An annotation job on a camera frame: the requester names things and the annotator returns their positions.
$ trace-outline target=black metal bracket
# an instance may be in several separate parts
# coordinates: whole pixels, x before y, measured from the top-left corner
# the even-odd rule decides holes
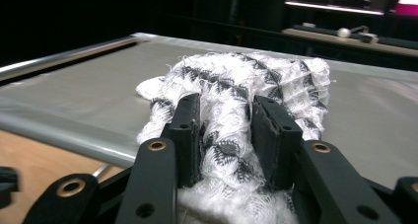
[[[0,167],[0,209],[12,203],[11,192],[19,191],[18,173],[9,167]]]
[[[133,167],[109,180],[58,180],[25,223],[175,223],[176,189],[200,179],[199,108],[199,95],[181,99],[161,137],[144,142]],[[337,147],[304,141],[285,109],[264,97],[253,100],[251,131],[266,187],[292,190],[300,223],[418,220],[418,177],[400,179],[394,191],[362,178]]]

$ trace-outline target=crumpled white cloth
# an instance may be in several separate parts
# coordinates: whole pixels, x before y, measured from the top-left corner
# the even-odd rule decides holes
[[[329,83],[329,67],[319,58],[257,52],[185,56],[166,76],[138,85],[137,92],[152,103],[150,121],[137,140],[160,137],[179,99],[199,93],[203,180],[178,192],[181,208],[208,223],[298,223],[289,191],[264,187],[250,143],[251,102],[254,95],[275,100],[305,140],[320,139]]]

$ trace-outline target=gray tabletop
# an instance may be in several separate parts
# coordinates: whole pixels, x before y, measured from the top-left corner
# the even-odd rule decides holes
[[[0,88],[0,129],[119,166],[133,164],[149,102],[135,92],[185,55],[255,49],[136,35],[136,46]],[[265,52],[278,58],[302,56]],[[330,65],[322,139],[360,174],[386,187],[418,176],[418,73],[337,61]]]

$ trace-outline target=dark background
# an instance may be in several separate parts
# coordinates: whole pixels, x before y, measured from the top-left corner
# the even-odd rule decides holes
[[[280,33],[302,23],[338,30],[366,25],[378,36],[418,41],[418,18],[289,7],[285,0],[0,0],[0,66],[145,32],[274,51],[278,37],[194,25],[173,16]],[[349,55],[356,62],[355,54]]]

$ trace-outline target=wooden table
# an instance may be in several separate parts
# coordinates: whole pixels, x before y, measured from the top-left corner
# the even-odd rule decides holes
[[[57,179],[73,174],[92,174],[103,162],[93,160],[25,137],[0,130],[0,166],[19,173],[20,191],[13,203],[0,209],[0,224],[22,223],[37,198]],[[99,178],[103,181],[122,171],[111,167]]]

